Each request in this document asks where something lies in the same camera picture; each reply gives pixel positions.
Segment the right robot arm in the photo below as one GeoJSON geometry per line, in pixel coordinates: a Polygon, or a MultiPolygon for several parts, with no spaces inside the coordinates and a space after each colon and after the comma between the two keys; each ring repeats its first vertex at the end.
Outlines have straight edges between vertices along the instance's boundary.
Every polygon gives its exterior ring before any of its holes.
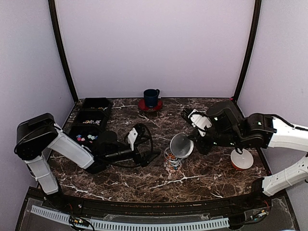
{"type": "MultiPolygon", "coordinates": [[[[232,101],[218,102],[206,112],[192,110],[187,119],[198,129],[195,142],[201,144],[200,151],[208,153],[216,146],[234,147],[238,153],[247,148],[287,148],[308,151],[308,129],[287,122],[275,114],[254,113],[244,117],[232,101]]],[[[275,193],[308,178],[308,157],[284,170],[259,178],[253,182],[252,193],[245,204],[257,208],[264,195],[275,193]]]]}

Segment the clear plastic cup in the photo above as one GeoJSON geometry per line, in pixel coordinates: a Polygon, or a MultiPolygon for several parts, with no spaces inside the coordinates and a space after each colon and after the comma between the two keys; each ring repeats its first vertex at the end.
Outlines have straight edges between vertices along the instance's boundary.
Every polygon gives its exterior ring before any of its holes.
{"type": "Polygon", "coordinates": [[[170,148],[166,148],[164,150],[164,167],[165,170],[171,174],[179,171],[182,167],[182,159],[176,157],[170,150],[170,148]]]}

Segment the round metal lid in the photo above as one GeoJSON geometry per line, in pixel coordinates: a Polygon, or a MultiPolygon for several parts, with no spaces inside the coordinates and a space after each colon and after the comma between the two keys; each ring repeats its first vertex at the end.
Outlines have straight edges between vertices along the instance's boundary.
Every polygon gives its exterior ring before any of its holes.
{"type": "Polygon", "coordinates": [[[171,153],[180,159],[187,158],[194,149],[194,143],[186,134],[179,133],[175,135],[170,142],[171,153]]]}

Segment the black three-compartment candy bin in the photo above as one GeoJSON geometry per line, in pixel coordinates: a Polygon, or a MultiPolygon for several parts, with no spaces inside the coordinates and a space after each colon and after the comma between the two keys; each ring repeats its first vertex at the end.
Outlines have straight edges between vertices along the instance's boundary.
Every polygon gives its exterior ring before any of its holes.
{"type": "Polygon", "coordinates": [[[78,144],[90,148],[106,129],[112,106],[107,98],[85,98],[68,136],[78,144]]]}

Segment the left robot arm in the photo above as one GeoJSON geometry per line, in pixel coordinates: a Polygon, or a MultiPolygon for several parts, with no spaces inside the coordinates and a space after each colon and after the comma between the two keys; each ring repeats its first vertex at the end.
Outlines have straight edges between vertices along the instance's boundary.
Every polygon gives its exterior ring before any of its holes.
{"type": "Polygon", "coordinates": [[[49,196],[49,202],[58,210],[68,206],[68,199],[61,194],[61,186],[43,156],[45,149],[58,152],[90,174],[100,173],[108,165],[124,167],[119,163],[122,160],[133,160],[132,168],[146,167],[161,154],[154,149],[151,132],[142,123],[129,131],[124,142],[118,140],[114,131],[103,130],[94,140],[87,139],[85,144],[69,137],[50,113],[20,123],[14,153],[26,163],[43,192],[49,196]]]}

